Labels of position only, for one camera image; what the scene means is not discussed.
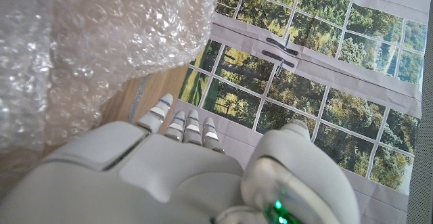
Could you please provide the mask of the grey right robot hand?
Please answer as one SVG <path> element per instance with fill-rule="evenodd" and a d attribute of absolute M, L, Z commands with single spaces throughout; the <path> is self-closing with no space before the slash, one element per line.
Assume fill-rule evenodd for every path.
<path fill-rule="evenodd" d="M 355 192 L 301 120 L 266 132 L 246 167 L 211 118 L 163 96 L 45 157 L 1 201 L 2 223 L 359 223 Z"/>

